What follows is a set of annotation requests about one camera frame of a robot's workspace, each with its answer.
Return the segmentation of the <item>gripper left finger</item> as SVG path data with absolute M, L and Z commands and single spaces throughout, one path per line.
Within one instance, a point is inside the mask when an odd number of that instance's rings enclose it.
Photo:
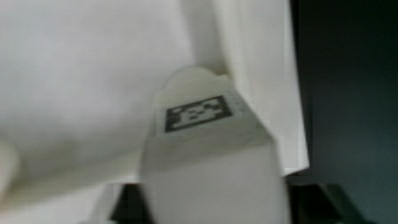
M 117 183 L 105 188 L 98 221 L 101 224 L 155 224 L 139 184 Z

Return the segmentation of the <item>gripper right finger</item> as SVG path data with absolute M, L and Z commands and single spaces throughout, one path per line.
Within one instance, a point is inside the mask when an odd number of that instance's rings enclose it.
M 336 183 L 300 182 L 293 176 L 284 180 L 291 224 L 373 224 Z

